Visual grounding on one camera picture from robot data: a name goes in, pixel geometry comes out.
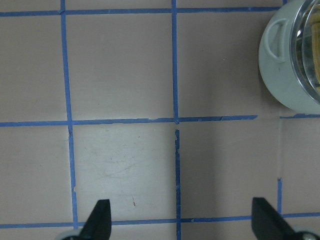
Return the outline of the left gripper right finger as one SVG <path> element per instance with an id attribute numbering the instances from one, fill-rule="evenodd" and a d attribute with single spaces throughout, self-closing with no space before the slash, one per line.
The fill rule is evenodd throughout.
<path id="1" fill-rule="evenodd" d="M 251 202 L 251 229 L 258 240 L 318 240 L 320 236 L 308 230 L 295 230 L 264 197 Z"/>

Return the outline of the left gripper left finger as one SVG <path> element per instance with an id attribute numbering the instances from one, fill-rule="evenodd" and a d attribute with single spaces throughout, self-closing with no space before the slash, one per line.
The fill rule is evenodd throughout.
<path id="1" fill-rule="evenodd" d="M 112 232 L 111 205 L 109 199 L 95 204 L 83 228 L 60 233 L 57 240 L 109 240 Z"/>

